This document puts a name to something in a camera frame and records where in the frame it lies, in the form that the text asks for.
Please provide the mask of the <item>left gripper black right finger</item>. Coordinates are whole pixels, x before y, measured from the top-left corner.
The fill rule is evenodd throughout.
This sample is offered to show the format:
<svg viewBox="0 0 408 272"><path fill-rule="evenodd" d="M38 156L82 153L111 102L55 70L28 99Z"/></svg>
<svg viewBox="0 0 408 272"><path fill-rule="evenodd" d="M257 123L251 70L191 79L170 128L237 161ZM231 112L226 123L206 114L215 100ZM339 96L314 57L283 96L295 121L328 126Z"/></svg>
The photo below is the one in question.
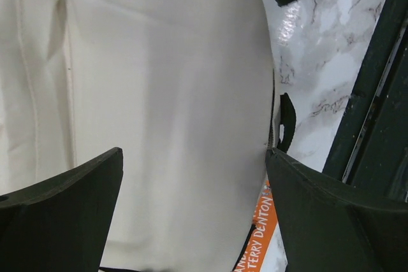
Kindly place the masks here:
<svg viewBox="0 0 408 272"><path fill-rule="evenodd" d="M276 148L265 162L288 271L407 271L407 203L372 196Z"/></svg>

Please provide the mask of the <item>cream canvas backpack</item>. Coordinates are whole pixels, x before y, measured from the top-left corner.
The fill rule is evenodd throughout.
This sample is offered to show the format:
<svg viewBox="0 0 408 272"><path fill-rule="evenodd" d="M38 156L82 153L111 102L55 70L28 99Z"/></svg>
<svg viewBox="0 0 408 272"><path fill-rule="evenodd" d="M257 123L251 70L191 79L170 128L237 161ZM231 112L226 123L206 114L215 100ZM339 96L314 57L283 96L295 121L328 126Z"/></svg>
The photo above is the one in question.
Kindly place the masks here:
<svg viewBox="0 0 408 272"><path fill-rule="evenodd" d="M262 0L1 0L1 191L121 147L104 267L231 271L279 106Z"/></svg>

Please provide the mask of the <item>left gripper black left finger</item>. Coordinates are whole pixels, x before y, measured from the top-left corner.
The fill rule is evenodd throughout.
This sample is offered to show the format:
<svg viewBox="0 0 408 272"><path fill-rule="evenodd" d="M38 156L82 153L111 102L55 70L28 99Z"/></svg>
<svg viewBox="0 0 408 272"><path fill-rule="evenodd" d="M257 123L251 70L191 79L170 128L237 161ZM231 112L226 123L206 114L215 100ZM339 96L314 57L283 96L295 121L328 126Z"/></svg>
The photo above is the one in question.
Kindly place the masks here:
<svg viewBox="0 0 408 272"><path fill-rule="evenodd" d="M123 176L113 148L1 196L1 271L98 271Z"/></svg>

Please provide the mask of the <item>78-Storey Treehouse book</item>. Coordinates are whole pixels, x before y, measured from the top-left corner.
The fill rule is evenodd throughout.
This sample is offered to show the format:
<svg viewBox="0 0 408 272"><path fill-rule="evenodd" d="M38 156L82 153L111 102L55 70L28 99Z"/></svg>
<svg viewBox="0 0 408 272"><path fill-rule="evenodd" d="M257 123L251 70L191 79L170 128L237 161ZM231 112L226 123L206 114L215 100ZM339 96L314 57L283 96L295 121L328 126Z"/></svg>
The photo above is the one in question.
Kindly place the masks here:
<svg viewBox="0 0 408 272"><path fill-rule="evenodd" d="M266 251L277 225L277 214L269 181L261 191L249 235L233 271L260 272Z"/></svg>

